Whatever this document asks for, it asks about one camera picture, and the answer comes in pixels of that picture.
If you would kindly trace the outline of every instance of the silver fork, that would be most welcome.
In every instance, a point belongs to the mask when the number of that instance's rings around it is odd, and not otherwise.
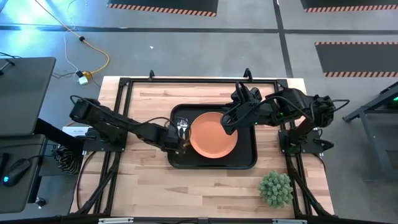
[[[182,136],[181,138],[185,139],[185,131],[188,128],[188,119],[183,118],[183,117],[178,117],[177,118],[177,129],[178,129],[178,135],[180,135],[180,130],[182,129]]]

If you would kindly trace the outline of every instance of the gray floor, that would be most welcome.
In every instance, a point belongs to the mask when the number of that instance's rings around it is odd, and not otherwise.
[[[47,0],[46,7],[68,21],[70,1]],[[216,18],[137,12],[106,8],[107,0],[75,1],[70,14],[76,25],[89,27],[167,27],[276,29],[272,0],[220,0]],[[394,30],[398,11],[305,13],[299,0],[279,0],[285,29]],[[0,25],[33,24],[57,26],[57,22],[31,0],[8,0],[0,13]],[[246,67],[255,77],[286,77],[278,34],[173,33],[173,32],[80,32],[111,57],[111,63],[95,78],[104,75],[157,75],[240,77]],[[65,60],[63,32],[40,32],[32,26],[22,30],[0,30],[0,51],[21,57],[57,58],[55,72],[73,72]],[[104,57],[67,34],[68,56],[81,70],[102,65]],[[323,139],[335,143],[325,153],[326,174],[335,212],[343,218],[380,222],[398,221],[398,182],[363,182],[365,174],[377,170],[361,123],[340,118],[374,98],[396,78],[325,78],[314,42],[398,41],[396,35],[286,35],[295,78],[304,78],[309,95],[349,98],[351,103],[337,112],[324,130]],[[69,96],[96,98],[94,83],[80,86],[72,78],[52,78],[40,117],[61,128],[69,122]],[[28,206],[21,214],[0,215],[0,220],[66,214],[72,201],[75,178],[46,177],[39,195],[49,204],[38,210]]]

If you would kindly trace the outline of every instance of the wooden table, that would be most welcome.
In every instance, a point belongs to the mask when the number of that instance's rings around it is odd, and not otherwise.
[[[119,77],[104,77],[99,94],[101,104],[114,108],[118,83]],[[288,79],[288,83],[289,87],[305,93],[303,79]],[[270,84],[246,86],[258,87],[262,96],[274,92]],[[181,103],[227,103],[231,101],[234,88],[230,83],[135,83],[129,117],[142,122],[157,116],[169,117],[171,109]],[[163,125],[165,121],[156,122]],[[112,216],[293,218],[293,206],[270,208],[256,189],[262,176],[269,171],[287,173],[285,157],[279,149],[278,129],[256,126],[258,160],[254,168],[248,170],[174,169],[165,152],[129,134],[119,166]],[[97,153],[84,170],[80,184],[82,203],[98,185],[103,157],[104,153]],[[311,154],[302,157],[308,188],[322,206],[333,213],[322,163]],[[304,212],[302,193],[298,186],[297,189]],[[75,210],[74,201],[71,212]]]

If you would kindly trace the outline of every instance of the green plant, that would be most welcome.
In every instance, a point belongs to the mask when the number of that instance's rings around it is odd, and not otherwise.
[[[272,208],[283,208],[285,203],[290,204],[293,199],[289,176],[278,174],[276,170],[264,175],[257,189],[262,200]]]

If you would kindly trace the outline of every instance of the orange plate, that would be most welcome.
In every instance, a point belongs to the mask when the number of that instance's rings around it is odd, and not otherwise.
[[[199,154],[207,158],[228,155],[238,141],[238,131],[227,135],[220,123],[223,114],[208,112],[197,117],[191,125],[190,142]]]

